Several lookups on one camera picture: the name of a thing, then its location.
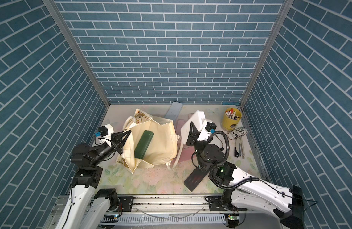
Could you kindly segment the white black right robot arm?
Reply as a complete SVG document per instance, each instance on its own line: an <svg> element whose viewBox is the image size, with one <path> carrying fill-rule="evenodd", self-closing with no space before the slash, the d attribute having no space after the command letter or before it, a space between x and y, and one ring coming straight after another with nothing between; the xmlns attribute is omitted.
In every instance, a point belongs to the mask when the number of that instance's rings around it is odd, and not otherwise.
<svg viewBox="0 0 352 229"><path fill-rule="evenodd" d="M194 191L204 177L209 177L224 191L220 199L222 207L260 210L278 218L285 227L303 229L305 208L302 189L271 184L228 162L228 136L216 127L213 122L196 126L193 121L182 126L182 142L194 147L193 155L198 161L184 185Z"/></svg>

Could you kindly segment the floral cream canvas bag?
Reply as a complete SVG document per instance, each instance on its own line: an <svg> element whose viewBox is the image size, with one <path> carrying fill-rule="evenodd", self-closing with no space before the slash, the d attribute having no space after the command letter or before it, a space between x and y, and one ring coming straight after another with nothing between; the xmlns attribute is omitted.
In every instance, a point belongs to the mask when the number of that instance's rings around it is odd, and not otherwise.
<svg viewBox="0 0 352 229"><path fill-rule="evenodd" d="M171 119L150 115L137 109L123 125L127 137L121 154L122 164L132 174L137 169L165 165L171 170L171 162L178 155L178 140Z"/></svg>

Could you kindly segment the rounded pink pouch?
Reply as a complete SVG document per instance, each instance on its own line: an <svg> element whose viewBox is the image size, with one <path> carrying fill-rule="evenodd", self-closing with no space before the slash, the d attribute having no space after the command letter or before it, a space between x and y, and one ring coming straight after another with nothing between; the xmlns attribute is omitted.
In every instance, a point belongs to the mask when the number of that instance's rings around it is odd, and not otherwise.
<svg viewBox="0 0 352 229"><path fill-rule="evenodd" d="M193 146L183 145L183 150L181 151L181 155L178 162L181 163L184 161L189 161L194 152L195 148Z"/></svg>

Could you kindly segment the dark green case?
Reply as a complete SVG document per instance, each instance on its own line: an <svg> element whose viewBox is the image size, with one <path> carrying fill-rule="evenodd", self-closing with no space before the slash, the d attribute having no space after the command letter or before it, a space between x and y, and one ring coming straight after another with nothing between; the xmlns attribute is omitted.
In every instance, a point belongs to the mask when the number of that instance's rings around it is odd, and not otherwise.
<svg viewBox="0 0 352 229"><path fill-rule="evenodd" d="M138 145L135 148L135 158L143 159L146 151L153 139L154 133L148 130L145 130L138 142Z"/></svg>

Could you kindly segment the black pencil case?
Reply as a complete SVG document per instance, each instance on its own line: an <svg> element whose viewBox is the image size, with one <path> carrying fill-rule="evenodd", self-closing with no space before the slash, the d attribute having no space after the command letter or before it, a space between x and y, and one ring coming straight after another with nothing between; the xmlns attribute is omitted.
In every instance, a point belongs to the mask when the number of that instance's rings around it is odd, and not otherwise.
<svg viewBox="0 0 352 229"><path fill-rule="evenodd" d="M207 171L201 170L200 168L195 168L184 181L184 185L189 191L193 192L207 174Z"/></svg>

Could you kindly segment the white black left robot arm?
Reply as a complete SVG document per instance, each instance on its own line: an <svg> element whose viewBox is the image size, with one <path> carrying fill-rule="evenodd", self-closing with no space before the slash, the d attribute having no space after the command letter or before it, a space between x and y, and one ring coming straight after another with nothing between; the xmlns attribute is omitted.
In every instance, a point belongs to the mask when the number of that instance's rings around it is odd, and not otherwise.
<svg viewBox="0 0 352 229"><path fill-rule="evenodd" d="M115 189L98 189L103 172L99 166L115 153L122 154L131 131L113 133L98 146L81 143L73 148L71 163L78 166L70 184L70 195L57 223L58 229L96 229L103 219L115 223L122 203Z"/></svg>

